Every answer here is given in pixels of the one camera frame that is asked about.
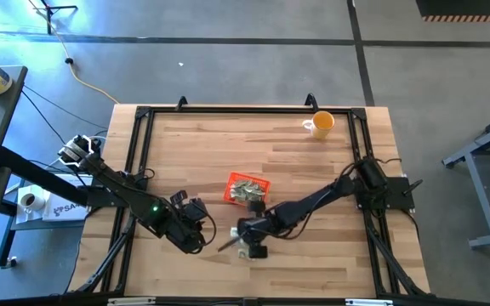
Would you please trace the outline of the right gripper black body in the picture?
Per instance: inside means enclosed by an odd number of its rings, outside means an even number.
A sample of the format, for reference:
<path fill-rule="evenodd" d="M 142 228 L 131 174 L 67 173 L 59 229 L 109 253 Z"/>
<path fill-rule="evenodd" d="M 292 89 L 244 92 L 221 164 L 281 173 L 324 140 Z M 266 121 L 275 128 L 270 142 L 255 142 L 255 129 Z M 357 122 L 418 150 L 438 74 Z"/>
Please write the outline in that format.
<path fill-rule="evenodd" d="M 257 245 L 267 236 L 277 234 L 277 219 L 272 213 L 261 217 L 239 218 L 236 228 L 241 240 L 249 245 Z"/>

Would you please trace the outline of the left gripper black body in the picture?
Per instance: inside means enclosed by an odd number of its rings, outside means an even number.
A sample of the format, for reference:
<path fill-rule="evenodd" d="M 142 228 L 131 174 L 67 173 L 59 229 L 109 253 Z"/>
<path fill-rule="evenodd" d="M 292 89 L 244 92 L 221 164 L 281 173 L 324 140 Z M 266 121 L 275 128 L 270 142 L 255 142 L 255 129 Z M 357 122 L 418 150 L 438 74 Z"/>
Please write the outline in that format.
<path fill-rule="evenodd" d="M 187 241 L 204 237 L 202 233 L 203 224 L 203 221 L 173 221 L 168 227 L 166 237 L 177 246 L 184 246 Z"/>

